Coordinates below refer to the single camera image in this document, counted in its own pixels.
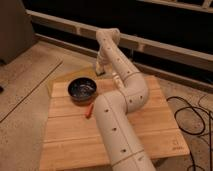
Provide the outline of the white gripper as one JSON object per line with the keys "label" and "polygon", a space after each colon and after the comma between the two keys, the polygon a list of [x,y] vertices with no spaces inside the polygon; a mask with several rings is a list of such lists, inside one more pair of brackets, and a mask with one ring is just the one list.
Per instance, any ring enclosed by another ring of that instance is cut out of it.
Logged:
{"label": "white gripper", "polygon": [[102,75],[105,73],[104,67],[109,64],[109,59],[103,51],[99,51],[97,54],[97,66],[95,72],[97,75]]}

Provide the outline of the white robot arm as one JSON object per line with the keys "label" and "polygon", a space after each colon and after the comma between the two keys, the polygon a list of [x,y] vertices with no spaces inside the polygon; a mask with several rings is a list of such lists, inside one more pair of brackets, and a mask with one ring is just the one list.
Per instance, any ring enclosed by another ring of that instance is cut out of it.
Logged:
{"label": "white robot arm", "polygon": [[156,171],[150,157],[133,130],[127,114],[148,100],[149,89],[143,74],[118,48],[117,28],[98,29],[100,45],[96,71],[111,63],[123,87],[100,94],[94,101],[93,115],[113,171]]}

